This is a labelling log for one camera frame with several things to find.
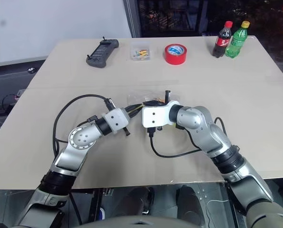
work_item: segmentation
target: plastic bottle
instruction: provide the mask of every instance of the plastic bottle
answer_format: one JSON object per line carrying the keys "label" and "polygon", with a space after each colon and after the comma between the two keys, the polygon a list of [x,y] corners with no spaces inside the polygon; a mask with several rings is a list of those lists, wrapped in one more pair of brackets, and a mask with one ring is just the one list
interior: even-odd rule
{"label": "plastic bottle", "polygon": [[225,54],[231,38],[232,21],[226,21],[224,28],[219,32],[212,55],[219,58]]}
{"label": "plastic bottle", "polygon": [[249,27],[250,22],[244,20],[242,22],[241,28],[233,34],[230,45],[226,48],[226,56],[234,58],[239,53],[244,44],[244,41],[247,39],[247,28]]}

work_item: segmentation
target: green soda bottle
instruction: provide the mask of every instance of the green soda bottle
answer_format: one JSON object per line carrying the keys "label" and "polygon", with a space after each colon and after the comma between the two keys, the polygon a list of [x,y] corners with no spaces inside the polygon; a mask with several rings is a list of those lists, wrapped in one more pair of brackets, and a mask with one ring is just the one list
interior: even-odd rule
{"label": "green soda bottle", "polygon": [[233,34],[232,41],[225,52],[226,56],[234,58],[240,53],[240,50],[245,40],[247,39],[247,28],[249,27],[249,25],[250,22],[244,20],[242,22],[241,28]]}

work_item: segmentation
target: small plastic box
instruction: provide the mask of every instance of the small plastic box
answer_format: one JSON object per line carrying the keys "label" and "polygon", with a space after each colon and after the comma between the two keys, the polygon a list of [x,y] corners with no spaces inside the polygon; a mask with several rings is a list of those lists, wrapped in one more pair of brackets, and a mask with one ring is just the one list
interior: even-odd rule
{"label": "small plastic box", "polygon": [[130,54],[134,61],[150,60],[150,43],[146,41],[132,42]]}

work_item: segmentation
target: coca-cola bottle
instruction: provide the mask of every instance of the coca-cola bottle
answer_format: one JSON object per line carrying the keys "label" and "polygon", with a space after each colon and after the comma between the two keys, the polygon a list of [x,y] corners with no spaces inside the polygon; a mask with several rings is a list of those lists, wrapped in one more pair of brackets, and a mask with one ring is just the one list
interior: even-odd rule
{"label": "coca-cola bottle", "polygon": [[225,54],[231,38],[232,21],[226,21],[224,28],[219,32],[212,55],[219,58]]}

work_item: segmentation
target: bottle cap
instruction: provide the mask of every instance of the bottle cap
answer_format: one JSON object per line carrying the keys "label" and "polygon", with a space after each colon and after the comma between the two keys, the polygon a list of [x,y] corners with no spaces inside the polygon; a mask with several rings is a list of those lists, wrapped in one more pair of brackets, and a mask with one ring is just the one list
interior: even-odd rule
{"label": "bottle cap", "polygon": [[225,22],[225,27],[231,28],[232,27],[232,21],[228,20]]}
{"label": "bottle cap", "polygon": [[246,28],[248,28],[248,27],[249,27],[249,25],[250,25],[250,22],[249,22],[249,21],[247,21],[247,20],[244,20],[244,21],[242,22],[241,27],[242,27],[242,28],[244,28],[244,29],[246,29]]}

